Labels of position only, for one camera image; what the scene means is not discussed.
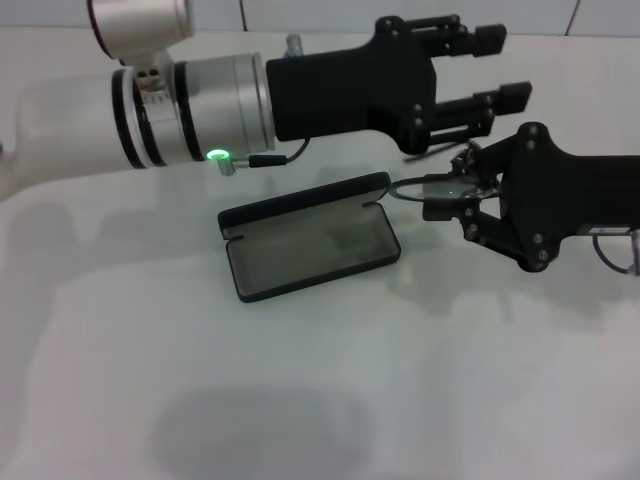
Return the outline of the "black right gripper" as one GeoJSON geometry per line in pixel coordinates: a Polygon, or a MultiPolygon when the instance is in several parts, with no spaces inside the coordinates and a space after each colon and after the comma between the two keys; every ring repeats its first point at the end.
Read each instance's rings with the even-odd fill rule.
{"type": "Polygon", "coordinates": [[[639,157],[578,156],[559,148],[541,123],[495,144],[474,142],[451,161],[461,194],[501,194],[508,222],[477,199],[424,200],[423,219],[458,219],[464,238],[538,272],[576,236],[627,236],[639,229],[639,157]]]}

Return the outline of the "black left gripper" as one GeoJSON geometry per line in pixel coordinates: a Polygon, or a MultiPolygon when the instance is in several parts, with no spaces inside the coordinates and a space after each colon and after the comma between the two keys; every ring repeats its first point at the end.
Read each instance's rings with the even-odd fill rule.
{"type": "Polygon", "coordinates": [[[431,58],[498,55],[503,24],[471,31],[458,14],[405,20],[384,17],[364,45],[266,63],[279,141],[374,130],[405,154],[424,153],[434,118],[431,58]]]}

